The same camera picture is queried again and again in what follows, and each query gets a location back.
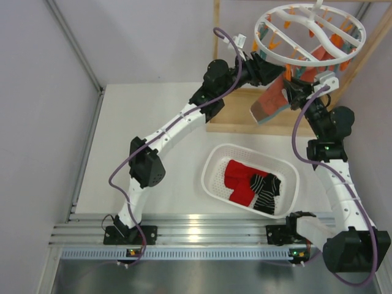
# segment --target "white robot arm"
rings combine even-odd
[[[119,234],[115,238],[121,238],[120,244],[132,244],[137,231],[130,211],[136,223],[140,223],[148,191],[165,176],[160,158],[187,134],[207,123],[222,109],[222,100],[202,106],[228,89],[239,71],[237,66],[238,64],[234,68],[229,68],[227,63],[220,59],[211,62],[204,76],[203,85],[181,112],[144,140],[138,137],[132,140],[130,153],[139,149],[143,149],[143,152],[138,153],[129,162],[129,203],[126,201],[115,217],[114,228]],[[284,67],[268,63],[255,53],[252,53],[252,58],[245,55],[243,71],[236,88],[245,83],[254,86],[267,85],[284,70]],[[312,213],[293,213],[286,218],[286,234],[306,238],[323,251],[326,266],[333,273],[371,271],[374,252],[377,253],[378,268],[391,240],[389,234],[386,231],[378,231],[363,208],[360,209],[360,199],[351,181],[342,141],[351,133],[353,113],[345,107],[328,111],[321,99],[316,99],[338,88],[339,81],[334,73],[324,72],[316,76],[314,83],[292,78],[291,81],[284,80],[284,85],[291,108],[306,108],[304,116],[316,134],[317,139],[308,143],[307,157],[312,162],[320,164],[315,168],[315,172],[326,190],[336,221],[336,227],[331,229]],[[372,245],[373,240],[377,241],[376,247]]]

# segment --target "white platform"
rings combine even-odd
[[[117,213],[123,196],[108,185],[113,170],[129,155],[130,141],[143,138],[163,126],[187,103],[200,83],[155,83],[108,85],[78,200],[77,213]],[[298,138],[306,153],[309,138]],[[290,137],[207,133],[195,130],[163,159],[166,177],[156,187],[145,213],[243,213],[245,210],[208,196],[200,182],[202,168],[211,150],[233,143],[291,162],[300,174],[300,192],[294,211],[329,212],[323,187],[310,165],[298,161]],[[129,168],[124,167],[115,183],[128,187]]]

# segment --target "black and white striped sock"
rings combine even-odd
[[[281,181],[271,173],[265,177],[253,175],[250,182],[251,189],[258,195],[253,208],[263,213],[274,214],[274,197],[279,195],[280,183]]]

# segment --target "wooden beam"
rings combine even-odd
[[[291,135],[298,111],[286,109],[270,121],[259,126],[249,109],[263,94],[260,89],[238,89],[225,97],[225,107],[207,125],[208,132]],[[313,137],[314,133],[304,119],[298,135]]]
[[[214,27],[219,26],[219,16],[221,14],[221,0],[214,0]],[[219,39],[214,34],[214,52],[213,59],[218,58],[218,42]]]
[[[342,95],[346,92],[351,82],[354,80],[354,78],[360,72],[363,66],[367,63],[374,50],[378,47],[378,45],[380,45],[381,41],[384,39],[384,37],[391,28],[392,4],[390,4],[389,8],[384,13],[373,33],[366,40],[366,43],[363,46],[362,50],[357,54],[353,62],[351,62],[349,68],[344,73],[343,77],[340,79],[340,88],[333,92],[331,95],[332,100],[330,108],[333,108],[339,101],[339,99],[342,97]]]

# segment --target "white laundry basket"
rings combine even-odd
[[[280,179],[280,196],[275,197],[275,215],[253,209],[257,197],[254,197],[248,207],[229,200],[233,190],[225,186],[224,176],[226,166],[232,159],[248,167],[273,173]],[[209,155],[202,173],[202,186],[208,195],[272,219],[280,219],[292,212],[299,185],[298,171],[291,163],[233,144],[222,144],[215,147]]]

